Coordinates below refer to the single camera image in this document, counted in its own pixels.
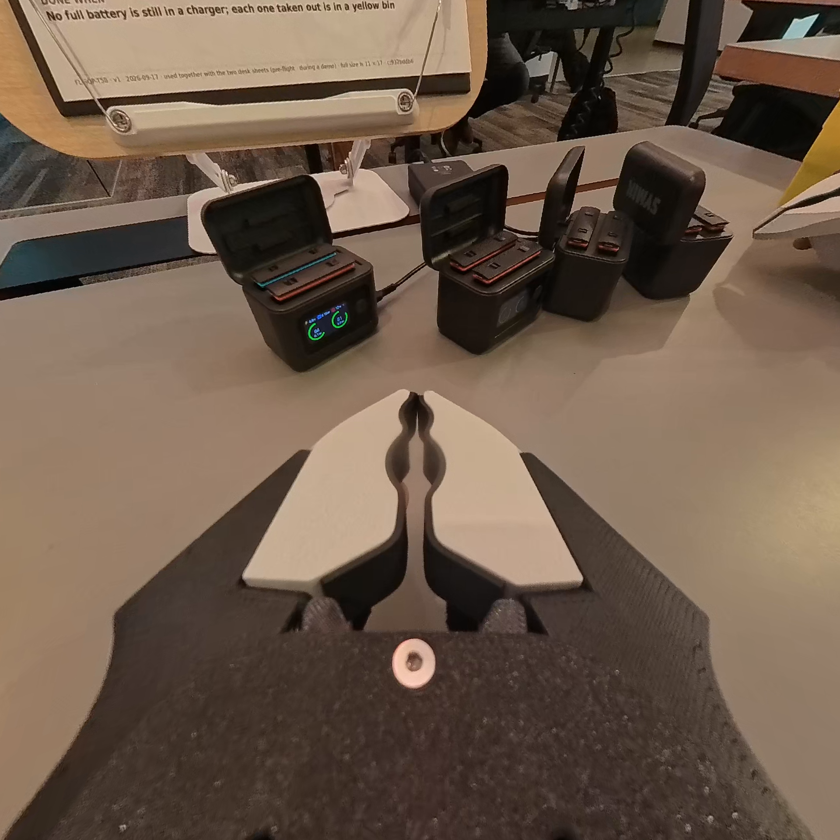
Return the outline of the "framed instruction sheet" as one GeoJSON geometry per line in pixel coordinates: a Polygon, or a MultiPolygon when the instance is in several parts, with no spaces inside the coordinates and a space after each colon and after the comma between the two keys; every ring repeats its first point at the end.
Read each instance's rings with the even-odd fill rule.
{"type": "Polygon", "coordinates": [[[350,91],[471,88],[466,2],[8,2],[63,116],[153,102],[325,98],[350,91]]]}

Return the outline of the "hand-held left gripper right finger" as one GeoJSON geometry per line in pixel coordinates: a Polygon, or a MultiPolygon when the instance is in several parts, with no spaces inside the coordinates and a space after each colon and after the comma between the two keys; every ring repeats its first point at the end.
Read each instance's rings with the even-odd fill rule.
{"type": "Polygon", "coordinates": [[[479,624],[496,601],[574,592],[585,578],[522,451],[442,395],[418,398],[426,582],[449,612],[479,624]]]}

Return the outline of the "black charger case lettered lid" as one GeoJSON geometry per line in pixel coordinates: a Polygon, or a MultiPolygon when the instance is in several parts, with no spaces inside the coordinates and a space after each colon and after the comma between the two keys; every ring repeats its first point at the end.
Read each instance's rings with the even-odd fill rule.
{"type": "Polygon", "coordinates": [[[626,281],[650,300],[671,300],[696,291],[732,240],[684,238],[686,226],[706,189],[698,166],[644,141],[625,156],[613,206],[633,221],[626,281]]]}

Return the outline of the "wooden background table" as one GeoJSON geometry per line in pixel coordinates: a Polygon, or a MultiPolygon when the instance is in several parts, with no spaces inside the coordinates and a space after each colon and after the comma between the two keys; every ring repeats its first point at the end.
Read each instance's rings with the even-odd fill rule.
{"type": "Polygon", "coordinates": [[[839,95],[839,35],[745,41],[728,45],[715,73],[735,81],[839,95]]]}

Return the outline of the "white board stand base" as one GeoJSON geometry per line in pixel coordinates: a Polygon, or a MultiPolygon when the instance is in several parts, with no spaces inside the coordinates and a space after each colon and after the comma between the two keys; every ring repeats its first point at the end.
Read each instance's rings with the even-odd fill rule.
{"type": "MultiPolygon", "coordinates": [[[[389,185],[372,170],[363,168],[364,154],[370,140],[355,140],[349,155],[337,171],[315,174],[333,233],[343,234],[403,220],[409,213],[404,203],[389,185]]],[[[197,253],[215,255],[202,212],[209,202],[228,194],[255,189],[275,180],[239,184],[235,178],[202,153],[188,154],[186,159],[201,170],[213,187],[189,195],[187,198],[187,240],[197,253]]]]}

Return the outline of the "black power adapter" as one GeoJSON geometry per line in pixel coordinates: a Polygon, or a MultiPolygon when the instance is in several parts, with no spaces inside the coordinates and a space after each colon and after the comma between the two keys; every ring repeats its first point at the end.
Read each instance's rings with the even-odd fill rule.
{"type": "Polygon", "coordinates": [[[416,204],[424,195],[442,184],[473,173],[468,163],[462,160],[416,162],[406,166],[408,191],[416,204]]]}

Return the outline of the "black table leg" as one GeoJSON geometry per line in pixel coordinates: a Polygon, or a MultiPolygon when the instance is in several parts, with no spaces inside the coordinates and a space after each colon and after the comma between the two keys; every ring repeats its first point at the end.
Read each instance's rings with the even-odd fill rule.
{"type": "Polygon", "coordinates": [[[718,60],[725,3],[689,1],[675,96],[665,125],[687,126],[705,97],[718,60]]]}

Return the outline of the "black bag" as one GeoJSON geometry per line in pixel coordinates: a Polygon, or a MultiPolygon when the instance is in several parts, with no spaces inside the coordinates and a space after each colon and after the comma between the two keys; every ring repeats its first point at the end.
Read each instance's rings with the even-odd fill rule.
{"type": "Polygon", "coordinates": [[[600,84],[594,88],[583,87],[573,95],[556,140],[578,140],[617,132],[616,94],[600,84]]]}

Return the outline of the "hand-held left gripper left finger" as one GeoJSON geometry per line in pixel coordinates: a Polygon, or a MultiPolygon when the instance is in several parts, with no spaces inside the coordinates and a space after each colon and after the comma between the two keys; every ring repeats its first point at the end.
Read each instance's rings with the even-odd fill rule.
{"type": "Polygon", "coordinates": [[[338,603],[361,629],[402,584],[412,394],[399,390],[344,420],[308,452],[242,574],[252,589],[338,603]]]}

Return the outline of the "black charger case narrow lid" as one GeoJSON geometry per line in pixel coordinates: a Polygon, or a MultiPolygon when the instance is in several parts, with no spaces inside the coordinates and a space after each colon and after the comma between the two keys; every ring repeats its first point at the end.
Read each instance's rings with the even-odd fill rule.
{"type": "Polygon", "coordinates": [[[542,309],[569,319],[591,322],[608,309],[632,243],[617,258],[596,254],[595,233],[585,252],[564,247],[567,227],[576,212],[572,210],[572,203],[584,156],[583,145],[573,147],[549,180],[543,198],[538,241],[554,256],[542,309]]]}

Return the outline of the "teal-edged black battery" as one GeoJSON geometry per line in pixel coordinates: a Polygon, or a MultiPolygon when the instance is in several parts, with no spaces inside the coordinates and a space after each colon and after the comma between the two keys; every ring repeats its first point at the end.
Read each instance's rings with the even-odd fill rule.
{"type": "Polygon", "coordinates": [[[315,252],[309,256],[303,256],[295,259],[287,259],[281,261],[275,266],[268,266],[256,270],[252,276],[252,281],[260,288],[266,288],[280,280],[293,277],[296,274],[308,270],[309,268],[320,266],[329,259],[338,254],[336,248],[315,249],[315,252]]]}

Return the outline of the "white sheet holder bar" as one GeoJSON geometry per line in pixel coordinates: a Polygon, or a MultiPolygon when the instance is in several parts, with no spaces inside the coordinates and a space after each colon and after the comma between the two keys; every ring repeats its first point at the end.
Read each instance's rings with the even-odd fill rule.
{"type": "Polygon", "coordinates": [[[418,115],[414,93],[394,88],[288,101],[132,104],[109,108],[106,120],[125,148],[167,146],[182,154],[238,140],[275,140],[288,133],[322,135],[411,124],[418,115]]]}

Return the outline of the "black charger case dark screen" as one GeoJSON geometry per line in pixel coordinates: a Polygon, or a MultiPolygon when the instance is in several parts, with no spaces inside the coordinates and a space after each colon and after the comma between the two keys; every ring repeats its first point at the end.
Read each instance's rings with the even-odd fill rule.
{"type": "Polygon", "coordinates": [[[507,230],[508,182],[507,167],[493,164],[429,190],[419,206],[424,262],[438,273],[438,330],[472,354],[493,349],[536,319],[554,262],[538,240],[517,235],[536,242],[542,254],[492,285],[475,282],[471,270],[450,268],[454,252],[507,230]]]}

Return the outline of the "wooden display board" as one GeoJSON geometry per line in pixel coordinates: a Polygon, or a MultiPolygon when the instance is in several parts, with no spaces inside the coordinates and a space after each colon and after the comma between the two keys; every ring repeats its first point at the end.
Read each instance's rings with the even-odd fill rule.
{"type": "MultiPolygon", "coordinates": [[[[487,68],[487,3],[466,4],[471,63],[470,92],[460,95],[420,95],[418,115],[402,134],[436,133],[463,117],[478,96],[487,68]]],[[[240,151],[351,140],[348,133],[329,137],[313,130],[285,129],[263,139],[239,134],[235,139],[201,141],[179,146],[173,142],[125,148],[115,140],[102,116],[65,118],[56,108],[39,73],[9,2],[1,2],[1,112],[29,138],[63,154],[83,159],[112,160],[124,156],[151,158],[194,151],[240,151]]]]}

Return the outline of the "clear acrylic stand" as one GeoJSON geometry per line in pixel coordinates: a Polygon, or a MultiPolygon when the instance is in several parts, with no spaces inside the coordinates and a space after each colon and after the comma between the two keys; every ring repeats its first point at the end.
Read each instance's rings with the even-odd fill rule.
{"type": "Polygon", "coordinates": [[[2,214],[101,203],[112,197],[121,169],[120,161],[18,158],[2,174],[2,214]]]}

